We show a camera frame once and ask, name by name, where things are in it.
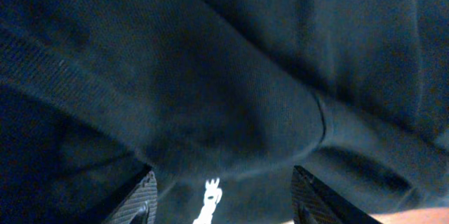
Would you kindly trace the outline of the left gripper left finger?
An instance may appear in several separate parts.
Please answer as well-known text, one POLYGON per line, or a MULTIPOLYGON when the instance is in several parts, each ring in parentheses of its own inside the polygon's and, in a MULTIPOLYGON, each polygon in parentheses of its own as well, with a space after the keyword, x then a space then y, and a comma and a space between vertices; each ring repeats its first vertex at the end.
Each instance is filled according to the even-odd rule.
POLYGON ((154 224, 157 198, 156 176, 150 171, 102 224, 154 224))

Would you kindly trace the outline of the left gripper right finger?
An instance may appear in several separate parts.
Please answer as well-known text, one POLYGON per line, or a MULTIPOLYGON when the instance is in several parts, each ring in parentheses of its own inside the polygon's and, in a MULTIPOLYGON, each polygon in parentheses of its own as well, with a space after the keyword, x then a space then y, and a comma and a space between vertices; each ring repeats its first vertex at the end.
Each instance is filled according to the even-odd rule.
POLYGON ((381 224, 302 166, 293 169, 291 195, 295 224, 381 224))

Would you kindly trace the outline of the black t-shirt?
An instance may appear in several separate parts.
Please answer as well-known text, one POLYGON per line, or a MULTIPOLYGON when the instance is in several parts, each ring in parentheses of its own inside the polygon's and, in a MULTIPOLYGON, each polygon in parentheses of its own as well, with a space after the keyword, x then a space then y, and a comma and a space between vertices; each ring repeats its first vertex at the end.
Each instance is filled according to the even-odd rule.
POLYGON ((448 0, 1 0, 1 222, 284 223, 448 205, 448 0))

